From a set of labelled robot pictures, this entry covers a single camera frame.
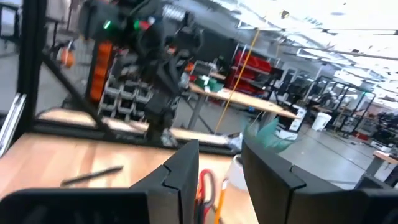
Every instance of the white container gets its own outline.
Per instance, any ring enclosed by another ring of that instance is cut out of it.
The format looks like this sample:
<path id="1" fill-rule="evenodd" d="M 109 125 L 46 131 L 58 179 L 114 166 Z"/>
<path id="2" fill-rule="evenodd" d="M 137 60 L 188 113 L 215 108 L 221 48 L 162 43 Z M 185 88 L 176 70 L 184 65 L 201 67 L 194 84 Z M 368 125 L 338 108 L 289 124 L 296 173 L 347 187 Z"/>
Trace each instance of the white container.
<path id="1" fill-rule="evenodd" d="M 322 131 L 330 120 L 331 120 L 330 115 L 325 113 L 318 113 L 317 118 L 313 122 L 311 128 L 316 131 Z"/>
<path id="2" fill-rule="evenodd" d="M 240 190 L 248 190 L 246 181 L 244 180 L 242 164 L 236 159 L 240 155 L 234 156 L 227 172 L 228 184 L 237 187 Z"/>

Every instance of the wooden tabletop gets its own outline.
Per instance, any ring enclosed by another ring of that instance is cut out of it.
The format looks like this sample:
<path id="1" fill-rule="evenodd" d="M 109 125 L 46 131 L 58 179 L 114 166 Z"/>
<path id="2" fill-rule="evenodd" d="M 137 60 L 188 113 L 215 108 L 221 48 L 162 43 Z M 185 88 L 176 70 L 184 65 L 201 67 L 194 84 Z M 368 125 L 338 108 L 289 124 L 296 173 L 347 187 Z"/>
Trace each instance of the wooden tabletop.
<path id="1" fill-rule="evenodd" d="M 93 119 L 89 114 L 81 111 L 65 110 L 61 108 L 48 110 L 40 114 L 39 118 L 53 120 L 53 121 L 62 121 L 73 124 L 82 124 L 87 126 L 95 125 L 95 122 L 93 121 Z M 112 118 L 104 118 L 104 122 L 107 123 L 109 127 L 112 129 L 131 131 L 134 133 L 144 132 L 148 128 L 147 123 L 136 122 L 136 121 L 125 123 L 123 121 Z M 197 139 L 200 142 L 207 142 L 207 143 L 220 144 L 220 145 L 228 143 L 228 138 L 220 135 L 200 133 L 180 128 L 172 128 L 170 131 L 177 139 L 184 139 L 184 140 Z"/>
<path id="2" fill-rule="evenodd" d="M 373 155 L 377 156 L 378 158 L 380 158 L 380 159 L 382 159 L 384 161 L 387 161 L 387 162 L 389 162 L 391 164 L 394 164 L 394 165 L 398 164 L 397 160 L 389 157 L 389 153 L 376 150 L 376 151 L 373 152 Z"/>
<path id="3" fill-rule="evenodd" d="M 275 113 L 279 116 L 285 116 L 285 117 L 293 118 L 293 119 L 299 118 L 295 114 L 283 109 L 281 106 L 278 106 L 275 103 L 272 103 L 270 101 L 266 101 L 266 100 L 263 100 L 263 99 L 260 99 L 257 97 L 253 97 L 253 96 L 250 96 L 250 95 L 247 95 L 244 93 L 240 93 L 240 92 L 232 93 L 232 90 L 227 89 L 227 88 L 223 88 L 219 92 L 215 93 L 215 92 L 211 92 L 211 91 L 205 91 L 194 83 L 190 83 L 189 87 L 192 92 L 198 93 L 201 95 L 211 96 L 211 97 L 221 99 L 221 100 L 228 100 L 229 97 L 232 95 L 231 102 L 233 102 L 233 103 L 237 103 L 237 104 L 244 105 L 244 106 L 252 106 L 261 111 Z"/>
<path id="4" fill-rule="evenodd" d="M 130 187 L 166 161 L 174 151 L 150 147 L 25 134 L 0 159 L 0 197 L 30 187 L 58 187 L 62 180 L 124 166 L 121 172 L 73 187 Z M 216 177 L 216 203 L 231 163 L 230 157 L 200 154 L 199 169 Z M 223 223 L 258 223 L 250 196 L 228 186 L 221 212 Z"/>

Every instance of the concrete floor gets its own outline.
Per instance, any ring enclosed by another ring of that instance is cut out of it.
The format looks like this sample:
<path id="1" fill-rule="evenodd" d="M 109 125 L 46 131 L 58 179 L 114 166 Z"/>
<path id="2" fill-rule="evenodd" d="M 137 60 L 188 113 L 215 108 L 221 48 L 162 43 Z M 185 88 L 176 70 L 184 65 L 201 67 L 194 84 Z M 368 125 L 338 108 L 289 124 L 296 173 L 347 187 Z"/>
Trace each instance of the concrete floor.
<path id="1" fill-rule="evenodd" d="M 12 52 L 12 46 L 4 49 L 0 42 L 0 55 Z M 90 61 L 85 55 L 80 61 Z M 0 56 L 0 110 L 7 111 L 16 93 L 18 56 L 2 58 Z M 88 75 L 87 67 L 75 67 L 65 71 L 69 80 L 80 87 L 86 82 Z M 39 98 L 37 100 L 36 113 L 62 104 L 67 92 L 48 71 L 45 65 L 40 73 Z M 206 120 L 208 126 L 214 130 L 222 113 L 222 108 L 213 103 L 207 103 L 201 110 L 201 116 Z M 178 106 L 175 126 L 187 125 L 192 114 L 191 107 L 184 101 Z M 234 109 L 226 112 L 225 118 L 218 130 L 219 133 L 235 133 L 242 131 L 249 122 L 245 113 Z M 206 132 L 209 130 L 198 120 L 196 131 Z M 344 189 L 352 189 L 359 180 L 364 170 L 372 160 L 372 148 L 351 144 L 333 137 L 332 133 L 318 133 L 304 126 L 300 131 L 300 137 L 286 151 L 280 155 L 301 168 L 330 181 Z M 392 166 L 384 167 L 376 174 L 376 177 L 384 180 L 391 171 Z"/>

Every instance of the pen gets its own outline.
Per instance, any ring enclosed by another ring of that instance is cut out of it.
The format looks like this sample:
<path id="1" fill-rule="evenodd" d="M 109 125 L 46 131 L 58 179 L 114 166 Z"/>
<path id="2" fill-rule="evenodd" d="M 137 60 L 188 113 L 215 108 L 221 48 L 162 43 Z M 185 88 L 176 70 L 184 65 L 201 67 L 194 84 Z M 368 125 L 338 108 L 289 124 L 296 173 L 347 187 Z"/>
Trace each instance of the pen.
<path id="1" fill-rule="evenodd" d="M 219 224 L 219 222 L 220 222 L 221 209 L 223 208 L 223 204 L 224 204 L 225 189 L 226 189 L 227 184 L 228 184 L 228 180 L 225 179 L 223 181 L 223 185 L 221 186 L 220 200 L 218 201 L 216 218 L 214 220 L 214 224 Z"/>
<path id="2" fill-rule="evenodd" d="M 72 179 L 67 179 L 67 180 L 63 180 L 60 184 L 61 187 L 66 187 L 68 185 L 72 185 L 72 184 L 77 184 L 79 182 L 83 182 L 83 181 L 87 181 L 90 179 L 94 179 L 97 177 L 101 177 L 102 175 L 109 175 L 109 174 L 113 174 L 116 172 L 119 172 L 123 169 L 123 166 L 116 166 L 116 167 L 111 167 L 102 171 L 98 171 L 98 172 L 94 172 L 91 174 L 83 174 L 79 177 L 75 177 Z"/>

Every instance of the yellow cable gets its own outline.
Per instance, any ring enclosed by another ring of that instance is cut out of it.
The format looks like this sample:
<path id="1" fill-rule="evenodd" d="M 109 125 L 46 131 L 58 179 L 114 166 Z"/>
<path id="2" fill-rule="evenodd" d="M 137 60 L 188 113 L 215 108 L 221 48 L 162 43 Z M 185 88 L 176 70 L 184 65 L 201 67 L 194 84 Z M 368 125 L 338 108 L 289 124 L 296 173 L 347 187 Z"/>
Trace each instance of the yellow cable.
<path id="1" fill-rule="evenodd" d="M 234 88 L 232 89 L 231 94 L 229 95 L 228 101 L 227 101 L 226 104 L 225 104 L 223 113 L 221 114 L 221 116 L 220 116 L 220 118 L 219 118 L 219 120 L 218 120 L 218 122 L 217 122 L 216 129 L 214 130 L 214 134 L 217 133 L 217 130 L 218 130 L 220 124 L 221 124 L 221 121 L 222 121 L 223 118 L 224 118 L 225 111 L 226 111 L 226 109 L 228 108 L 229 102 L 231 101 L 232 94 L 234 94 L 235 89 L 236 89 L 236 87 L 238 86 L 238 83 L 239 83 L 239 81 L 240 81 L 240 79 L 241 79 L 241 76 L 242 76 L 242 74 L 243 74 L 243 70 L 244 70 L 244 68 L 246 67 L 246 64 L 247 64 L 248 61 L 249 61 L 249 57 L 250 57 L 250 55 L 251 55 L 253 46 L 254 46 L 254 44 L 255 44 L 256 41 L 257 41 L 257 37 L 259 36 L 259 33 L 260 33 L 260 29 L 257 30 L 257 32 L 256 32 L 256 34 L 255 34 L 255 36 L 254 36 L 254 38 L 253 38 L 253 41 L 251 42 L 251 46 L 250 46 L 250 49 L 249 49 L 249 52 L 248 52 L 248 56 L 246 57 L 246 60 L 245 60 L 244 63 L 243 63 L 242 70 L 241 70 L 241 72 L 239 73 L 239 76 L 238 76 L 238 79 L 236 80 L 235 86 L 234 86 Z"/>

